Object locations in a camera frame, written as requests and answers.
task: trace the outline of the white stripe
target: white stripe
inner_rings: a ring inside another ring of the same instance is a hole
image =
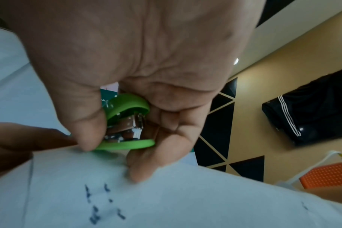
[[[289,120],[289,117],[287,116],[287,114],[286,114],[286,112],[285,112],[284,103],[281,101],[281,98],[280,98],[280,97],[277,97],[277,98],[279,99],[279,102],[280,102],[280,104],[281,104],[281,109],[283,110],[283,113],[284,113],[284,115],[285,115],[285,118],[286,118],[287,122],[288,122],[289,125],[290,125],[291,130],[294,132],[294,134],[295,134],[296,136],[299,136],[298,132],[294,129],[293,125],[291,124],[291,121]]]
[[[286,114],[289,116],[289,119],[291,120],[291,124],[294,126],[295,130],[299,133],[299,136],[301,136],[300,131],[298,130],[298,128],[295,126],[294,120],[291,118],[291,115],[289,113],[289,109],[288,106],[286,105],[286,102],[284,100],[284,97],[281,95],[280,96],[281,100],[283,101],[284,105],[285,105],[285,109],[286,109]]]

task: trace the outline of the wall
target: wall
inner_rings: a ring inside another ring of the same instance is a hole
[[[329,150],[342,151],[342,139],[295,148],[261,111],[262,103],[340,69],[342,12],[234,76],[238,86],[228,161],[265,155],[264,181],[275,183],[313,165]]]

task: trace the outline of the ceiling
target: ceiling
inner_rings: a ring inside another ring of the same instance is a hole
[[[342,11],[342,0],[267,0],[233,74],[298,38]]]

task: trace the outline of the yellow wall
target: yellow wall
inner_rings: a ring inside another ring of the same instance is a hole
[[[340,69],[342,12],[234,76],[238,84],[229,162],[265,155],[264,181],[275,183],[313,165],[329,150],[342,151],[342,139],[295,148],[261,111],[262,103]]]

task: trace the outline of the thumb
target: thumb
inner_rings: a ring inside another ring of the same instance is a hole
[[[106,133],[106,116],[99,87],[69,80],[43,80],[59,121],[85,151],[95,149]]]

